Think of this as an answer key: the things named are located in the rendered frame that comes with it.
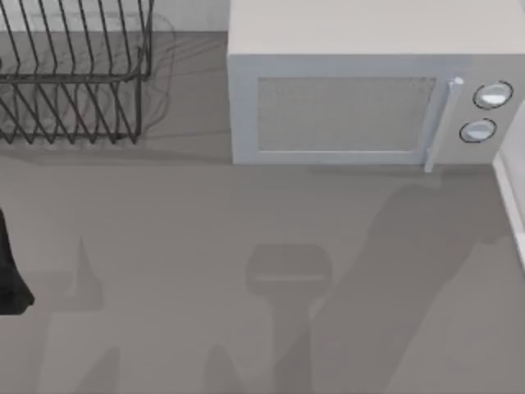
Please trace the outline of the microwave oven door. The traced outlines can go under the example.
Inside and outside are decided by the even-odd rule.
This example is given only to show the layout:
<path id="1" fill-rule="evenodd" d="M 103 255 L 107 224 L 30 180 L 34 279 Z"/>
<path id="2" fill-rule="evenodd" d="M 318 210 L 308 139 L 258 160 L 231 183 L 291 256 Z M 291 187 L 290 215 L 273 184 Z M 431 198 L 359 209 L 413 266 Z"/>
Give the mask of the microwave oven door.
<path id="1" fill-rule="evenodd" d="M 418 165 L 448 63 L 422 55 L 231 54 L 237 164 Z"/>

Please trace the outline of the large white microwave knob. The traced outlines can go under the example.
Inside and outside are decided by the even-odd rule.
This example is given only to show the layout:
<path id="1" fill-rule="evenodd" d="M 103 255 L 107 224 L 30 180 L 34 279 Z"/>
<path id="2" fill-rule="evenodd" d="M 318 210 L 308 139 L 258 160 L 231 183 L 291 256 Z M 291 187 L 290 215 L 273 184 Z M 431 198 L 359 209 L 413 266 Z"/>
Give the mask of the large white microwave knob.
<path id="1" fill-rule="evenodd" d="M 504 106 L 514 94 L 514 88 L 506 81 L 482 85 L 474 93 L 473 103 L 480 109 L 492 110 Z"/>

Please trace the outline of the pale microwave oven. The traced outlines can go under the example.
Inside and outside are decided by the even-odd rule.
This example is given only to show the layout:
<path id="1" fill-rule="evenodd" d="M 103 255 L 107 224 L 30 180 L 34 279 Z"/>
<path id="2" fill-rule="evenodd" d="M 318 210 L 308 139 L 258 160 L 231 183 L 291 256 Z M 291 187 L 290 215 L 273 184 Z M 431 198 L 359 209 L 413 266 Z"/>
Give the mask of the pale microwave oven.
<path id="1" fill-rule="evenodd" d="M 448 63 L 464 86 L 437 166 L 488 165 L 525 100 L 525 10 L 520 0 L 231 0 L 231 54 L 422 55 Z M 482 85 L 506 81 L 513 97 L 483 110 Z M 483 118 L 492 138 L 466 144 L 460 128 Z"/>

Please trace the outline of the small white microwave knob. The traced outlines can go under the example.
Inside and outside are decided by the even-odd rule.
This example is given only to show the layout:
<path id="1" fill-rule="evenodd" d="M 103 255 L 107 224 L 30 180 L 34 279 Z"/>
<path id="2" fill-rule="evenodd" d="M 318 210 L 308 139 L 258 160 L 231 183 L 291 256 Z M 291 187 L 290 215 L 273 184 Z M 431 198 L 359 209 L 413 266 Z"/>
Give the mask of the small white microwave knob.
<path id="1" fill-rule="evenodd" d="M 492 138 L 496 131 L 496 123 L 483 118 L 465 123 L 459 130 L 459 138 L 466 144 L 480 144 Z"/>

